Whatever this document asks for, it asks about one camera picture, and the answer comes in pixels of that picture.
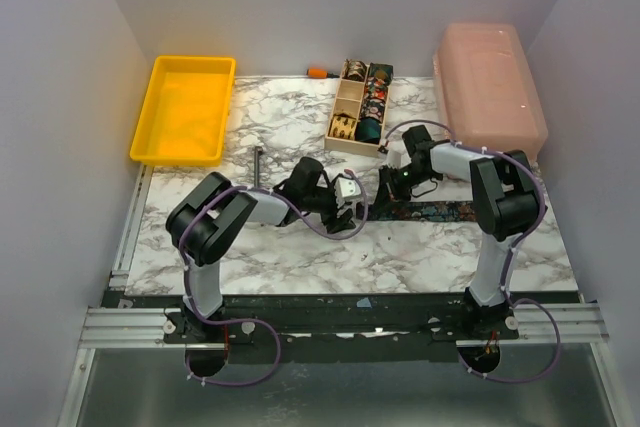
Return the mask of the navy floral necktie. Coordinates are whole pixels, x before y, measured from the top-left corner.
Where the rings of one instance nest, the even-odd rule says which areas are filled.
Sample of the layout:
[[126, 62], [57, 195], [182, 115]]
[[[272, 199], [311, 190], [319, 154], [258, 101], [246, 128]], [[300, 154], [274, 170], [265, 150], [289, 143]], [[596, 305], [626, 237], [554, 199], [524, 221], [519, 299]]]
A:
[[369, 206], [369, 222], [418, 221], [418, 222], [475, 222], [471, 201], [394, 202], [385, 208]]

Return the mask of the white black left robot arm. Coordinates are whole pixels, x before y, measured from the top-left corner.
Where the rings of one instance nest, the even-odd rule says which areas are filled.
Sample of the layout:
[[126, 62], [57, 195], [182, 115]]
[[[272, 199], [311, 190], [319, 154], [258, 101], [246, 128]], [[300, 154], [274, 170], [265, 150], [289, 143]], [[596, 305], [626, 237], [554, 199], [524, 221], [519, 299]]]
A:
[[183, 302], [192, 312], [187, 329], [201, 342], [214, 340], [222, 327], [220, 263], [247, 223], [287, 227], [303, 222], [329, 240], [354, 237], [354, 203], [366, 201], [351, 170], [330, 178], [323, 164], [301, 158], [291, 174], [271, 189], [234, 185], [208, 174], [169, 214], [165, 229], [183, 262]]

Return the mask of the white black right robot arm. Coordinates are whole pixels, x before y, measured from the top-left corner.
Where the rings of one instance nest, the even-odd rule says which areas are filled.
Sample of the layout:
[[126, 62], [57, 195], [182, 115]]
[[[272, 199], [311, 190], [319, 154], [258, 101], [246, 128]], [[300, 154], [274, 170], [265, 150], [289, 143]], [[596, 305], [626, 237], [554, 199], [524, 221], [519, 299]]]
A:
[[470, 183], [471, 209], [483, 235], [459, 318], [467, 336], [483, 338], [496, 327], [495, 315], [508, 310], [508, 285], [517, 249], [546, 213], [540, 183], [521, 150], [502, 153], [454, 140], [436, 141], [423, 125], [409, 128], [402, 139], [409, 163], [381, 167], [375, 200], [360, 211], [370, 221], [382, 220], [408, 207], [415, 197], [412, 190], [426, 181], [451, 177]]

